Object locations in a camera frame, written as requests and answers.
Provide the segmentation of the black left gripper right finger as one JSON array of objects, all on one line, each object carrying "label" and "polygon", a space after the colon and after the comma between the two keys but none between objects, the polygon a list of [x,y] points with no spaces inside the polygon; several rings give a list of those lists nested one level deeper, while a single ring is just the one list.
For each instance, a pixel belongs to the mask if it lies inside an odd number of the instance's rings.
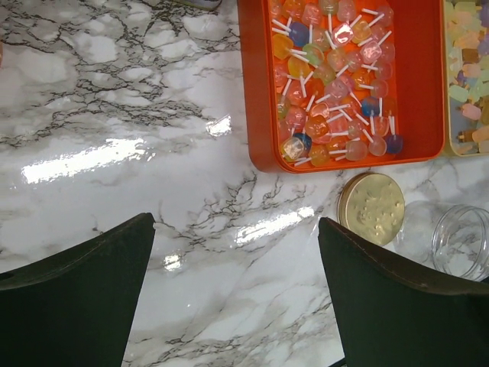
[{"label": "black left gripper right finger", "polygon": [[348,366],[486,366],[488,285],[444,274],[319,221]]}]

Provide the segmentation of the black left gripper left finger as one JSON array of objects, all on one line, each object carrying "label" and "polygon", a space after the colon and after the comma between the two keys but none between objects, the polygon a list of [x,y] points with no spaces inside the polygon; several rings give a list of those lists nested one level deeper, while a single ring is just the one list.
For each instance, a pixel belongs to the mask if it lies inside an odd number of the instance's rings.
[{"label": "black left gripper left finger", "polygon": [[154,243],[141,213],[1,274],[3,366],[120,366]]}]

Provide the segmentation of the orange lollipop tin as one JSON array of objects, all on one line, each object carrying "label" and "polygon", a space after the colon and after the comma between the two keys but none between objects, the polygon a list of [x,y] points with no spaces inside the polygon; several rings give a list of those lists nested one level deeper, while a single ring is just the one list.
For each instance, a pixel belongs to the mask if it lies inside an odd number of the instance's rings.
[{"label": "orange lollipop tin", "polygon": [[263,172],[427,161],[445,143],[441,1],[240,1],[248,151]]}]

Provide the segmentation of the gold popsicle candy tin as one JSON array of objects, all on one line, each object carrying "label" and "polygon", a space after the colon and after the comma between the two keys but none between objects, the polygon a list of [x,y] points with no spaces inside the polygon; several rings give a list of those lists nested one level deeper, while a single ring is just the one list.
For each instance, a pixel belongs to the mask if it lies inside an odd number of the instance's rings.
[{"label": "gold popsicle candy tin", "polygon": [[488,154],[488,2],[444,3],[445,153]]}]

